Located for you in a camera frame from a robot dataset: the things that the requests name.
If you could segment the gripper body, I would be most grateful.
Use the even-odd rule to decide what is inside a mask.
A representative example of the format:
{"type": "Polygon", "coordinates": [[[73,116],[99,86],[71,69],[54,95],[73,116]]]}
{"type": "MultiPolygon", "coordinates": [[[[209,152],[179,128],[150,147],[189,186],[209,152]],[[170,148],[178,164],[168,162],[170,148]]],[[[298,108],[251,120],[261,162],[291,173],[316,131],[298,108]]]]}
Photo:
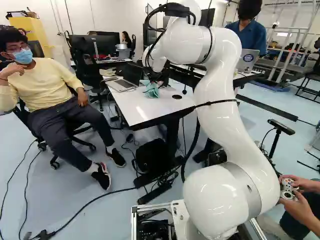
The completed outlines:
{"type": "Polygon", "coordinates": [[[148,73],[148,79],[149,79],[150,82],[162,81],[162,78],[163,78],[163,73],[162,72],[150,71],[148,73]]]}

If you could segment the person's right hand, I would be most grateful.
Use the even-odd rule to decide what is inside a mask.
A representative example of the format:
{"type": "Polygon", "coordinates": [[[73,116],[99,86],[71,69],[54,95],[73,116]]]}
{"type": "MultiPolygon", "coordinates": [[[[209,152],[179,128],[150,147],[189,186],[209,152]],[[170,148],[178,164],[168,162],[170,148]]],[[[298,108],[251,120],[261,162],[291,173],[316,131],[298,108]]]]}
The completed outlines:
{"type": "Polygon", "coordinates": [[[300,191],[304,192],[313,192],[313,193],[319,193],[320,192],[320,182],[295,176],[295,175],[281,175],[279,177],[279,182],[281,183],[283,179],[291,179],[291,185],[295,188],[299,187],[300,191]]]}

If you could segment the person's left hand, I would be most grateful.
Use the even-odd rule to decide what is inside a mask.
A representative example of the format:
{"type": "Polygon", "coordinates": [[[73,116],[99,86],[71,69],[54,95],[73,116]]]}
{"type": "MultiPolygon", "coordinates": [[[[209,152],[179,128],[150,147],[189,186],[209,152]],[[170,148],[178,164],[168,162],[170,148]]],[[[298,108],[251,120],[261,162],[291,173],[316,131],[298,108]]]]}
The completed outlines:
{"type": "Polygon", "coordinates": [[[297,200],[279,199],[279,203],[284,206],[284,209],[298,222],[309,227],[316,219],[311,207],[305,197],[298,191],[293,191],[297,200]]]}

